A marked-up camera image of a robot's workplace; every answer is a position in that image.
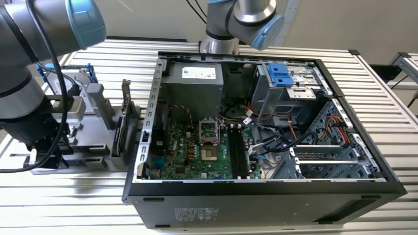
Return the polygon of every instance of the green circuit board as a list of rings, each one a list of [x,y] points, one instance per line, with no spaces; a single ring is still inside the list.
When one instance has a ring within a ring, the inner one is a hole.
[[[231,159],[228,153],[228,135],[225,129],[221,128],[219,135],[219,144],[216,146],[199,145],[199,126],[193,127],[193,131],[187,136],[189,128],[187,126],[171,125],[168,149],[165,156],[153,156],[151,165],[151,178],[164,180],[197,180],[197,179],[232,179]],[[251,140],[251,130],[241,132],[243,139]],[[201,150],[209,148],[216,152],[211,155],[201,156]],[[251,179],[260,179],[260,171],[256,170],[249,174]]]

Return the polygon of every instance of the open computer tower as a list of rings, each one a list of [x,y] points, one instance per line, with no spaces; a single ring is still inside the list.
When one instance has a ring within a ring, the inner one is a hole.
[[[346,223],[403,194],[320,60],[160,52],[123,192],[148,228]]]

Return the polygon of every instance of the aluminum extrusion table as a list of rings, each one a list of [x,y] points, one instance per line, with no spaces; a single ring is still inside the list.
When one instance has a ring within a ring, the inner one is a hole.
[[[196,52],[196,43],[107,40],[64,56],[63,65],[95,66],[104,95],[121,103],[120,83],[131,80],[135,104],[145,107],[157,51]],[[408,194],[344,225],[147,230],[120,200],[125,173],[0,175],[0,233],[72,234],[338,234],[418,233],[418,120],[360,55],[347,50],[240,47],[241,55],[322,59],[346,99]],[[8,136],[0,166],[18,167],[25,152]]]
[[[390,65],[398,65],[412,81],[418,83],[418,54],[399,52]]]

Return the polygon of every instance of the orange wire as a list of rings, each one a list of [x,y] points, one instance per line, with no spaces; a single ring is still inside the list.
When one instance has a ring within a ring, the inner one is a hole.
[[[324,137],[326,134],[327,134],[327,131],[328,131],[328,118],[326,118],[326,127],[324,127],[324,131],[323,131],[323,133],[322,133],[322,135],[320,135],[320,137],[319,137],[319,140],[323,139],[323,137]]]
[[[339,117],[336,117],[336,116],[331,116],[331,117],[335,118],[339,122],[343,122]],[[347,135],[347,132],[344,131],[344,129],[342,127],[339,127],[338,129],[340,129],[340,131],[339,131],[340,136],[344,137],[344,139],[346,139],[344,142],[350,143],[350,137]]]
[[[334,123],[338,123],[338,122],[339,122],[335,116],[328,116],[327,118],[331,118],[332,121],[334,121]],[[339,135],[340,135],[340,137],[342,137],[344,143],[346,143],[346,142],[347,142],[346,136],[342,134],[339,127],[336,128],[336,131],[338,131],[338,133],[339,133]]]
[[[247,109],[251,110],[251,106],[249,106],[249,102],[247,102]],[[280,114],[272,114],[272,116],[276,116],[276,117],[287,117],[287,122],[288,122],[288,128],[290,128],[290,131],[292,132],[292,135],[294,135],[294,138],[295,140],[298,139],[296,138],[296,134],[295,134],[295,130],[294,130],[294,127],[292,127],[292,116],[290,114],[284,114],[284,115],[280,115]]]

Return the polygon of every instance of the black cable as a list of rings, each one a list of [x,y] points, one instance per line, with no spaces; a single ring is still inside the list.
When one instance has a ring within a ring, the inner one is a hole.
[[[201,7],[200,7],[200,4],[199,4],[197,0],[195,0],[195,2],[196,2],[196,5],[197,5],[197,7],[199,7],[199,9],[200,9],[200,11],[201,11],[204,17],[208,18],[208,16],[204,14],[204,11],[203,11],[203,9],[201,9]]]
[[[270,161],[268,159],[259,159],[259,160],[267,161],[271,165],[276,165],[278,164],[278,163],[274,163],[272,161]]]
[[[51,82],[49,82],[48,80],[47,80],[45,82],[47,82],[47,84],[48,84],[48,86],[49,86],[49,88],[51,88],[52,94],[57,94],[57,93],[55,92],[53,88],[52,88]]]
[[[398,86],[398,84],[407,78],[407,75],[392,85],[392,87],[390,89],[392,89],[395,86]]]
[[[42,70],[45,70],[45,71],[48,71],[48,72],[51,72],[51,73],[57,74],[55,70],[47,68],[41,63],[37,63],[37,65],[41,67]],[[64,73],[63,73],[63,76],[64,76],[64,78],[67,78],[67,79],[71,81],[71,83],[72,83],[73,85],[76,84],[76,81],[72,79],[72,77],[69,77],[69,76],[68,76],[67,74],[64,74]]]
[[[415,101],[415,98],[411,99],[410,103],[407,104],[407,107],[411,107],[414,101]]]
[[[24,172],[24,171],[32,170],[32,169],[42,166],[45,164],[45,162],[48,161],[48,159],[49,159],[49,157],[51,157],[51,155],[52,155],[52,153],[53,153],[53,151],[55,151],[55,149],[56,149],[56,147],[59,145],[59,141],[60,141],[61,135],[63,135],[64,130],[67,128],[68,95],[67,95],[67,89],[65,89],[64,76],[63,76],[63,73],[60,71],[60,63],[59,63],[57,55],[56,55],[55,50],[53,50],[52,45],[51,45],[49,38],[48,38],[45,30],[44,30],[44,27],[41,26],[38,18],[36,16],[34,9],[33,9],[33,1],[32,0],[26,0],[26,8],[28,8],[28,11],[29,11],[33,23],[36,25],[37,31],[38,31],[40,36],[42,38],[42,41],[45,43],[45,46],[47,46],[47,49],[48,49],[48,53],[51,55],[52,63],[53,63],[53,66],[55,66],[55,70],[57,72],[57,78],[59,78],[59,82],[60,82],[61,102],[63,102],[63,107],[64,108],[63,108],[63,113],[61,113],[61,118],[60,118],[60,127],[59,127],[59,130],[57,130],[57,135],[55,136],[55,139],[52,141],[51,147],[49,147],[48,152],[45,153],[42,159],[37,163],[34,163],[33,165],[25,166],[25,167],[20,168],[20,169],[0,169],[0,173]]]
[[[255,156],[262,156],[262,155],[264,155],[267,153],[286,152],[292,146],[298,145],[308,136],[312,136],[314,144],[316,144],[318,143],[318,134],[315,132],[312,132],[312,131],[307,131],[303,134],[303,136],[300,136],[300,138],[296,139],[294,142],[291,142],[287,146],[284,146],[282,148],[270,148],[264,153],[256,154]]]
[[[271,147],[271,148],[276,148],[278,146],[280,146],[280,144],[282,144],[283,142],[284,142],[284,140],[283,140],[283,137],[282,137],[282,141],[280,141],[279,143],[276,143],[275,146]],[[270,150],[270,148],[267,147],[267,144],[263,145],[263,149],[267,150],[267,151]]]
[[[193,11],[195,11],[196,15],[199,16],[200,20],[203,21],[203,23],[207,23],[207,22],[204,21],[203,17],[200,16],[199,12],[197,12],[196,9],[193,8],[193,6],[189,4],[189,1],[185,0],[185,2],[188,3],[191,9],[193,9]]]

